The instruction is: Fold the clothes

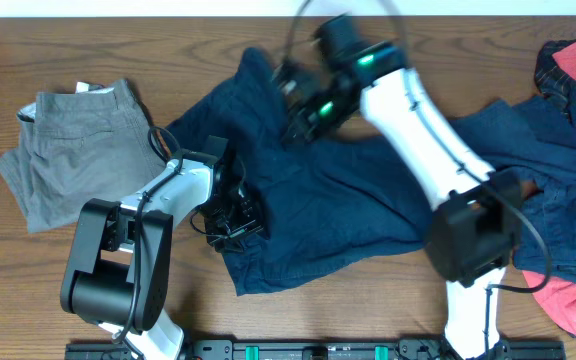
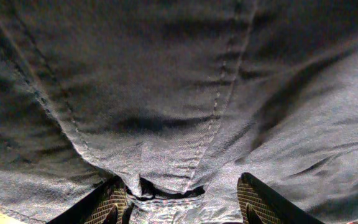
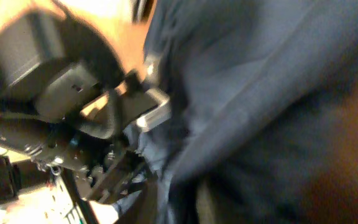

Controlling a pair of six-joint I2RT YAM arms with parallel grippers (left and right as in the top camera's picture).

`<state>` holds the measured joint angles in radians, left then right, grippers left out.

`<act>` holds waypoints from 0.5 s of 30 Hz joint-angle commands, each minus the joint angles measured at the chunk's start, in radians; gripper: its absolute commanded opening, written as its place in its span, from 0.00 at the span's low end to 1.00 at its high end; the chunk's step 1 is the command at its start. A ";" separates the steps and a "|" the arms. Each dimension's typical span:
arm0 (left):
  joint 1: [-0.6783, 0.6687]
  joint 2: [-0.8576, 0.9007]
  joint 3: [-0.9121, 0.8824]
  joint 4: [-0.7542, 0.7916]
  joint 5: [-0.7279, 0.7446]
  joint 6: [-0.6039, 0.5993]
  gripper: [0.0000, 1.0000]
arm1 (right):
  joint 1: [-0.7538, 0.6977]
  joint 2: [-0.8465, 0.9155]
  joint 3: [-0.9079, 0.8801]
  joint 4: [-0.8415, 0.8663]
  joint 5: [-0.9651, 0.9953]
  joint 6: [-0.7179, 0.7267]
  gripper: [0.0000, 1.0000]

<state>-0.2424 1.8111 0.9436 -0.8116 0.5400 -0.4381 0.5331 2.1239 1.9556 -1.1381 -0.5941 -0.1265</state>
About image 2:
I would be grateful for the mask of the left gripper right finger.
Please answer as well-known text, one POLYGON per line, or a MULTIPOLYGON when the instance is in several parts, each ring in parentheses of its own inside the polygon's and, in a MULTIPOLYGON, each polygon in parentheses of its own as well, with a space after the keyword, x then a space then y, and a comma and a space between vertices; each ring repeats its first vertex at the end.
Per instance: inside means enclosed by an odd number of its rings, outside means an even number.
POLYGON ((237 182, 237 197, 245 224, 323 224, 248 172, 237 182))

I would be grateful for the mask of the navy blue shorts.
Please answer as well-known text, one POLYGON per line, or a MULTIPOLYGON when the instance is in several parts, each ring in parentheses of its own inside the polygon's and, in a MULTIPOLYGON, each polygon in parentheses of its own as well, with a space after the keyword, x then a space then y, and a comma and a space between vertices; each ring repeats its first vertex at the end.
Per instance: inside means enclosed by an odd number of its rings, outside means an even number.
POLYGON ((244 172, 358 220, 357 0, 0 0, 1 213, 240 223, 244 172))

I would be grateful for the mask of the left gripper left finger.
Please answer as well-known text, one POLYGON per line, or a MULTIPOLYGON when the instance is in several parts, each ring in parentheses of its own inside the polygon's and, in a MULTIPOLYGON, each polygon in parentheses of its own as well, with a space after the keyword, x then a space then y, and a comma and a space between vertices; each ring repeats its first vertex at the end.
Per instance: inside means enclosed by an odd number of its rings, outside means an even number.
POLYGON ((119 177, 113 177, 47 224, 104 223, 109 214, 120 219, 125 203, 125 185, 119 177))

